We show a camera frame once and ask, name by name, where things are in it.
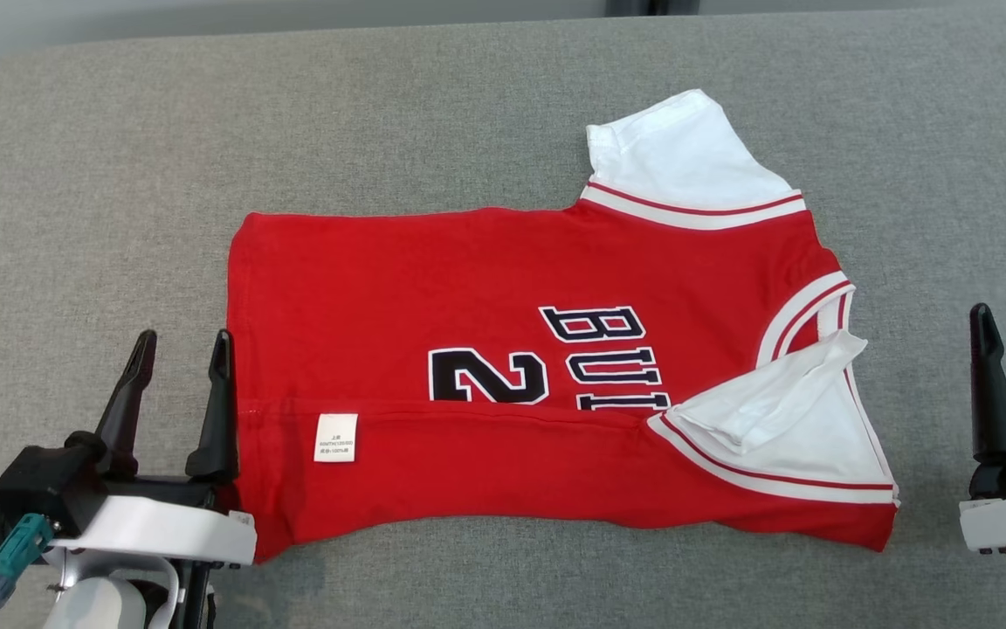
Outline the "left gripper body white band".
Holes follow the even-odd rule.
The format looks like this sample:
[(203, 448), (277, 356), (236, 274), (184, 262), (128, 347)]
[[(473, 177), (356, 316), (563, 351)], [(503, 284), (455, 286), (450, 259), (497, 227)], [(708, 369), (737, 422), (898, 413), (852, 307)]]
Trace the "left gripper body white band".
[(213, 570), (254, 563), (244, 511), (188, 499), (111, 494), (75, 537), (56, 537), (60, 569), (49, 628), (215, 628)]

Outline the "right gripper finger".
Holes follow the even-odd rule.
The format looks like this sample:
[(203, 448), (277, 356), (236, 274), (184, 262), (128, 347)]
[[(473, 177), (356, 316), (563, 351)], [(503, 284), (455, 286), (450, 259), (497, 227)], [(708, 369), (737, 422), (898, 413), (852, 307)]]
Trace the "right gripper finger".
[(969, 312), (973, 453), (978, 463), (1006, 462), (1006, 373), (1003, 339), (986, 303)]

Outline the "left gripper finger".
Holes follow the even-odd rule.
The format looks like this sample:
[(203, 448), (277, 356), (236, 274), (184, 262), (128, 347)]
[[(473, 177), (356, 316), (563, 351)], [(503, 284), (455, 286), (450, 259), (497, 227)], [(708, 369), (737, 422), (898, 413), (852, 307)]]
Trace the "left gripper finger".
[(104, 477), (134, 477), (139, 463), (134, 456), (134, 445), (139, 422), (142, 395), (150, 385), (155, 367), (157, 333), (153, 329), (142, 331), (122, 375), (108, 399), (101, 414), (96, 434), (107, 446), (107, 454), (100, 463)]
[(235, 481), (239, 475), (238, 403), (234, 338), (221, 329), (208, 367), (209, 398), (198, 446), (185, 459), (185, 474), (200, 481)]

